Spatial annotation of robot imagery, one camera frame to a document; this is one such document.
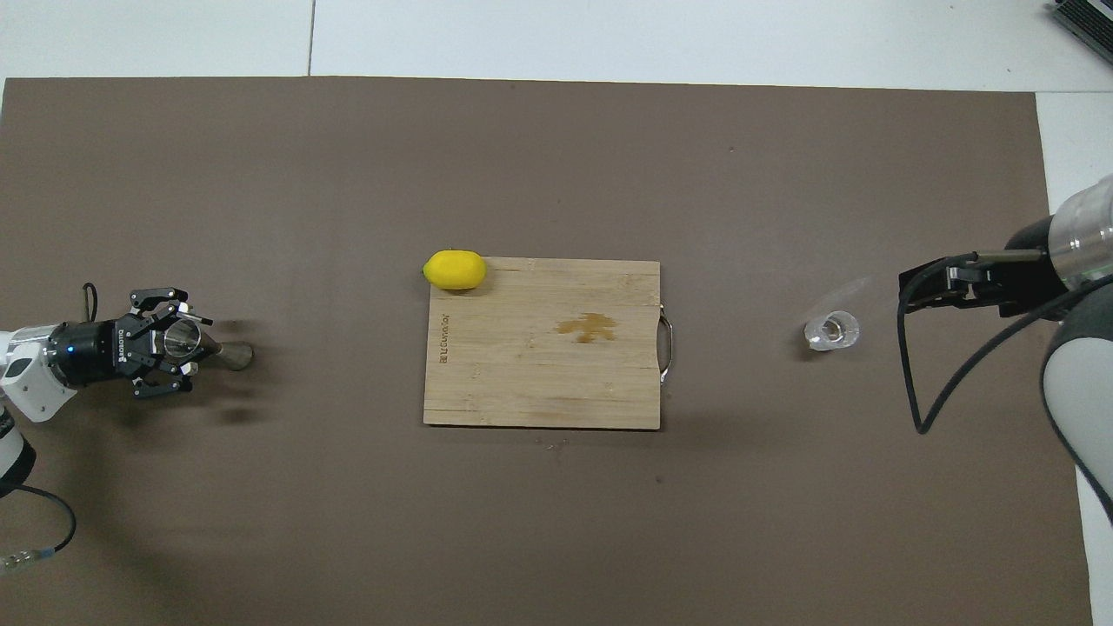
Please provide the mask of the grey ribbed device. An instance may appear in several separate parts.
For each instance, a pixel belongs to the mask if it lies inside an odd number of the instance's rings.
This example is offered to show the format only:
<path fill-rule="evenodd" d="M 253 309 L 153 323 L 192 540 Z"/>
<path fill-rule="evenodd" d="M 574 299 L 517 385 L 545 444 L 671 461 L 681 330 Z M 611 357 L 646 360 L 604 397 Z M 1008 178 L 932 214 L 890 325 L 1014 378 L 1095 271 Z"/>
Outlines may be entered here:
<path fill-rule="evenodd" d="M 1086 43 L 1113 49 L 1113 0 L 1052 0 L 1050 12 Z"/>

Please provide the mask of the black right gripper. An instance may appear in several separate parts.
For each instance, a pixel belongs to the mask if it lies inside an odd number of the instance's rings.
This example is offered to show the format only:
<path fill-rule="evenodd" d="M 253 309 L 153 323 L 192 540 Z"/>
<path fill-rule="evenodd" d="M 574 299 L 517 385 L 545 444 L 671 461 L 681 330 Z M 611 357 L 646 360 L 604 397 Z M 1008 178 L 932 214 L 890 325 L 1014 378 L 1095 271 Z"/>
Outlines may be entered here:
<path fill-rule="evenodd" d="M 1050 258 L 1052 218 L 1020 229 L 991 266 L 954 263 L 946 278 L 927 278 L 912 290 L 907 312 L 926 309 L 994 309 L 999 317 L 1021 316 L 1068 294 Z"/>

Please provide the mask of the yellow lemon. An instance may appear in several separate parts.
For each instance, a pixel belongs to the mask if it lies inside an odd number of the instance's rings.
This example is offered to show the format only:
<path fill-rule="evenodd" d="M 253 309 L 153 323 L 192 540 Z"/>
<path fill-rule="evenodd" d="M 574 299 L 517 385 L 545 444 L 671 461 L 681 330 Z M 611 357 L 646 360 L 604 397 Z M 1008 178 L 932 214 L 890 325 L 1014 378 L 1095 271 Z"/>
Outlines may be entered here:
<path fill-rule="evenodd" d="M 487 274 L 487 263 L 473 250 L 439 250 L 422 267 L 423 276 L 433 288 L 472 290 Z"/>

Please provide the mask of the brown table mat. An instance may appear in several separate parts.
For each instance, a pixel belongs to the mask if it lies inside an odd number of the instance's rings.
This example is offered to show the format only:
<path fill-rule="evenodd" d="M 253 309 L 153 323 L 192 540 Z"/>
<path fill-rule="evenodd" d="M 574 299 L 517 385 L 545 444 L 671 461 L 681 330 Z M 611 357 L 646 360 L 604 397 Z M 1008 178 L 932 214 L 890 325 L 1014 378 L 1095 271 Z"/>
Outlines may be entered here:
<path fill-rule="evenodd" d="M 256 361 L 24 427 L 79 526 L 0 626 L 1090 626 L 1050 326 L 928 436 L 894 338 L 903 270 L 1047 211 L 1031 94 L 10 80 L 0 326 L 175 286 Z M 445 247 L 660 262 L 663 428 L 425 426 Z"/>

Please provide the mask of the small clear glass cup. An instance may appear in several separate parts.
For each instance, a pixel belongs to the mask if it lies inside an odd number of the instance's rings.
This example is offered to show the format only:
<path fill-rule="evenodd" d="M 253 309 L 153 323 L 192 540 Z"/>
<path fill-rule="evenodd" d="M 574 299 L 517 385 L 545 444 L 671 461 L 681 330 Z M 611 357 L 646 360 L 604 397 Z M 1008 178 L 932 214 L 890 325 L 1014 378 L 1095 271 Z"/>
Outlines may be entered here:
<path fill-rule="evenodd" d="M 828 352 L 854 346 L 861 333 L 858 317 L 847 310 L 830 310 L 821 316 L 811 317 L 802 326 L 802 338 L 808 349 Z"/>

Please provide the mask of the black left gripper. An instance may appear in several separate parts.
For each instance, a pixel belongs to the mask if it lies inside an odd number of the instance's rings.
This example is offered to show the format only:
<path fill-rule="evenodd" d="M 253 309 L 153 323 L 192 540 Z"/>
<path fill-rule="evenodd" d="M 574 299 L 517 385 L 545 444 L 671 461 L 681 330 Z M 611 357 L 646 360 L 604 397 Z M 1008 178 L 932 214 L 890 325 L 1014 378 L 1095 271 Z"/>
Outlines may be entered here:
<path fill-rule="evenodd" d="M 200 364 L 162 359 L 155 338 L 179 321 L 214 324 L 194 312 L 188 297 L 180 288 L 132 290 L 127 316 L 59 324 L 50 333 L 50 371 L 72 389 L 126 379 L 136 399 L 191 392 Z"/>

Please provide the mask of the steel jigger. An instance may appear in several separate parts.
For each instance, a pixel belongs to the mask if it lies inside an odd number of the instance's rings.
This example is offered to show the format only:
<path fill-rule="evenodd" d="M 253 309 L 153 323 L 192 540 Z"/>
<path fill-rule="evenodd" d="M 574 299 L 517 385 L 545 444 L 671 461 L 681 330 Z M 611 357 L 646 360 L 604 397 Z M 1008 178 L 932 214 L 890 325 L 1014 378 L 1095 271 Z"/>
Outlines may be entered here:
<path fill-rule="evenodd" d="M 230 371 L 243 371 L 254 359 L 249 343 L 218 342 L 191 317 L 179 317 L 162 333 L 162 351 L 179 364 L 215 359 Z"/>

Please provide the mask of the wooden cutting board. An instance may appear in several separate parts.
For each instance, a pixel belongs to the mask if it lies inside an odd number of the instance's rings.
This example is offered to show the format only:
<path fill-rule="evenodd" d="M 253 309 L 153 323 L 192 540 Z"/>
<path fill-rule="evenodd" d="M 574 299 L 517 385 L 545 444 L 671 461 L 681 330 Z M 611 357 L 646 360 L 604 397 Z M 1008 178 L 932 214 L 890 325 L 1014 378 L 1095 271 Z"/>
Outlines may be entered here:
<path fill-rule="evenodd" d="M 486 258 L 477 288 L 430 288 L 429 426 L 659 430 L 663 266 Z"/>

